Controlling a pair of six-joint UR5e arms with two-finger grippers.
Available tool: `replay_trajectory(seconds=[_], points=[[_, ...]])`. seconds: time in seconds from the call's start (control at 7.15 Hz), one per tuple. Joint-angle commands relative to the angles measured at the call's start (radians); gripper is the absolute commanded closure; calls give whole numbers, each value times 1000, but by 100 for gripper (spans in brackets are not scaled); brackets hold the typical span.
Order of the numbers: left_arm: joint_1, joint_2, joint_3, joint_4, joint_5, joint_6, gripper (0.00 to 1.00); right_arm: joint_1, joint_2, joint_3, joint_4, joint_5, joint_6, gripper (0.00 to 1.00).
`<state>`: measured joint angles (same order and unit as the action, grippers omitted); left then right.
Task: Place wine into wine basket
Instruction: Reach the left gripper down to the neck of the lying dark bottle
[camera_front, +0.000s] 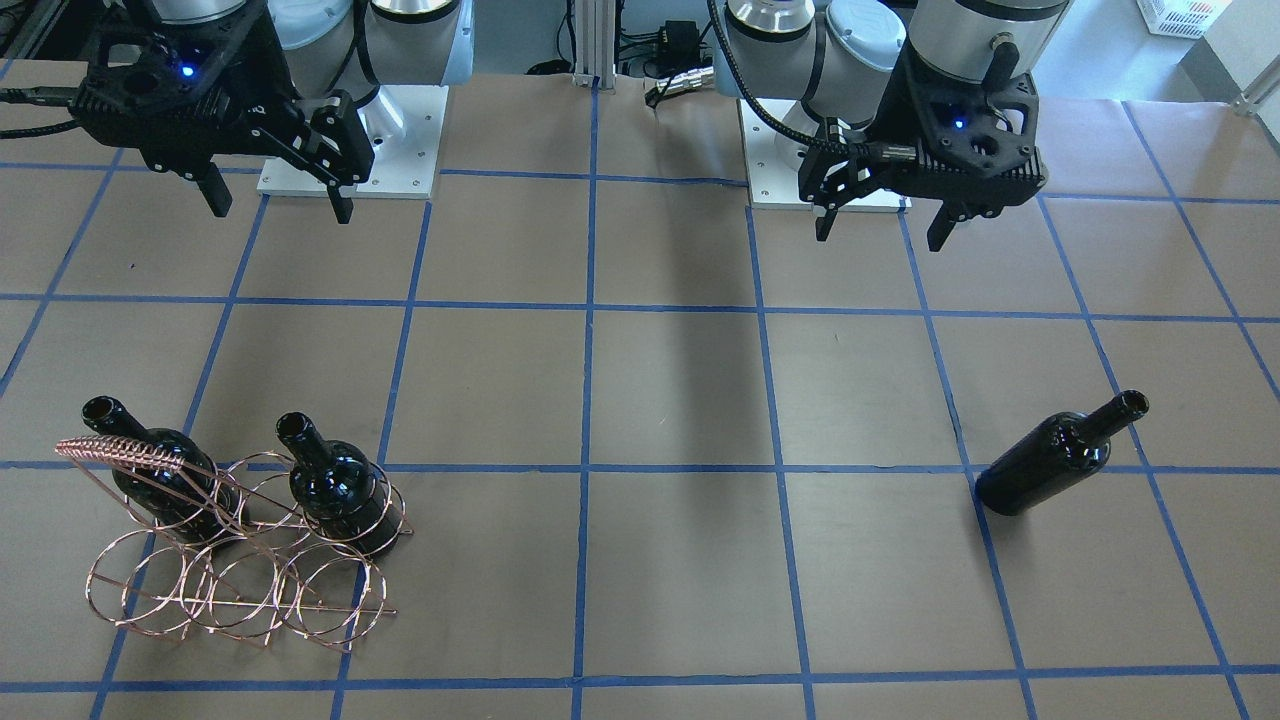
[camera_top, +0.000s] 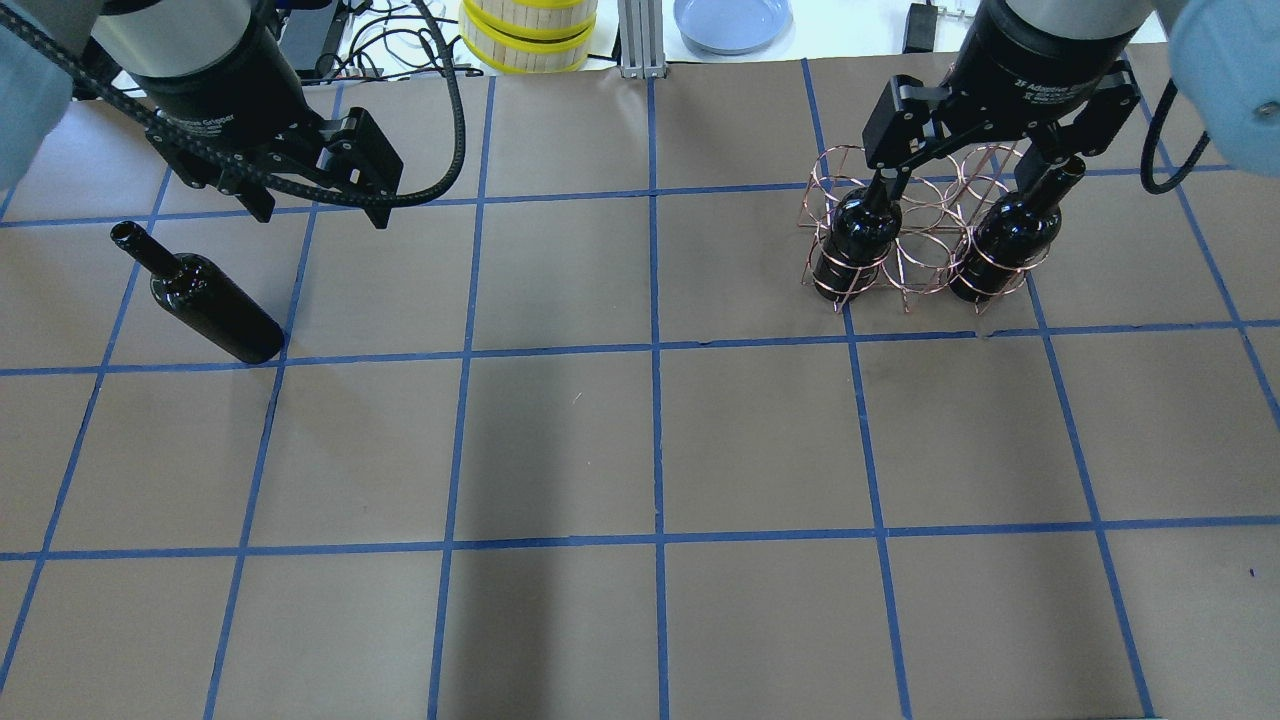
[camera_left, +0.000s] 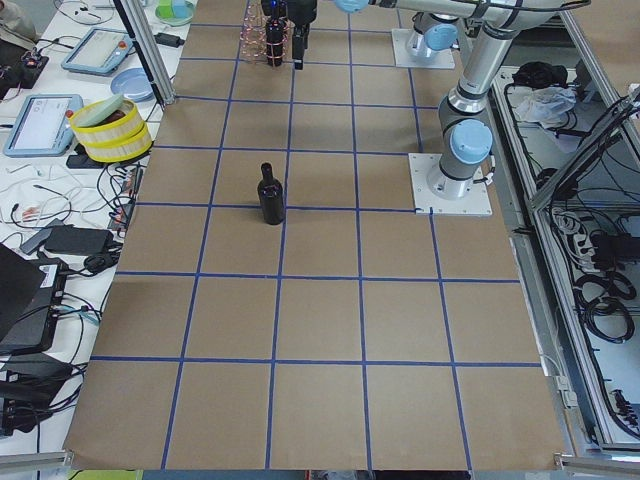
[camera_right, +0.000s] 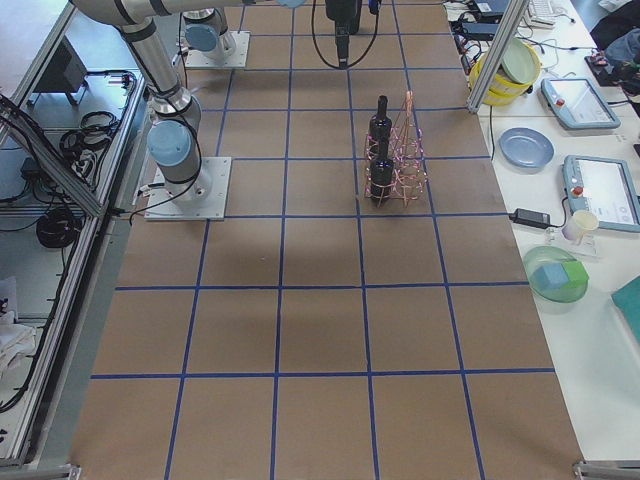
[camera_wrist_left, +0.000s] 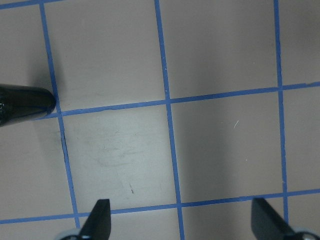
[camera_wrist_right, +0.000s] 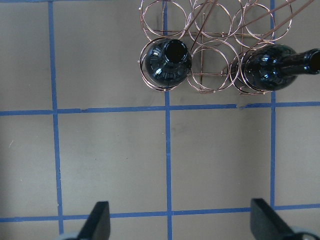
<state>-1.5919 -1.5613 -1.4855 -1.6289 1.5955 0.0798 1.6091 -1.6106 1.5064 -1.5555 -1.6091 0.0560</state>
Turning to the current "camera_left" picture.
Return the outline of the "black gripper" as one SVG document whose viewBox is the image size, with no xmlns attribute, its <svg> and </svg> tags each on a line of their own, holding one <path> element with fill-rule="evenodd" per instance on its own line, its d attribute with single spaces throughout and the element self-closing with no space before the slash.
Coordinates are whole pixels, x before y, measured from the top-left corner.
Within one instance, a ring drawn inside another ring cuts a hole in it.
<svg viewBox="0 0 640 480">
<path fill-rule="evenodd" d="M 317 0 L 289 0 L 289 20 L 295 24 L 292 37 L 292 60 L 295 70 L 304 68 L 306 26 L 317 17 Z"/>
</svg>

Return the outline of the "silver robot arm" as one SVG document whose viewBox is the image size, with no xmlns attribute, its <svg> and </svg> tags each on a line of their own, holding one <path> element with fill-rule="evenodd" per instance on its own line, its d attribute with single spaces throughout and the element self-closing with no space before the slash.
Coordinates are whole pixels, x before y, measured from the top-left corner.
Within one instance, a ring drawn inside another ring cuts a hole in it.
<svg viewBox="0 0 640 480">
<path fill-rule="evenodd" d="M 473 18 L 482 22 L 457 85 L 442 100 L 438 114 L 444 151 L 427 174 L 429 189 L 447 200 L 468 194 L 473 177 L 486 160 L 493 135 L 483 122 L 492 81 L 522 31 L 535 28 L 563 11 L 588 1 L 376 1 L 376 6 Z"/>
<path fill-rule="evenodd" d="M 302 70 L 311 24 L 317 17 L 316 1 L 285 1 L 285 18 L 294 24 L 291 51 L 294 68 Z M 455 67 L 452 47 L 458 40 L 457 16 L 416 11 L 411 29 L 393 29 L 395 65 L 404 68 Z"/>
</svg>

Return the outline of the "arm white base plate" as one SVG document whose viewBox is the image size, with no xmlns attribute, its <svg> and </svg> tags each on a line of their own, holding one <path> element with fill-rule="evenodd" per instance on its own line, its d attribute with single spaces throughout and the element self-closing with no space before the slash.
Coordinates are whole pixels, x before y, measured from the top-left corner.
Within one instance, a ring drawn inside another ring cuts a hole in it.
<svg viewBox="0 0 640 480">
<path fill-rule="evenodd" d="M 440 169 L 440 154 L 410 153 L 409 172 L 418 215 L 489 217 L 492 207 L 482 168 L 466 180 L 452 180 Z"/>
<path fill-rule="evenodd" d="M 393 29 L 395 65 L 404 68 L 453 70 L 452 46 L 457 34 L 452 26 L 435 26 L 424 34 L 413 29 Z"/>
</svg>

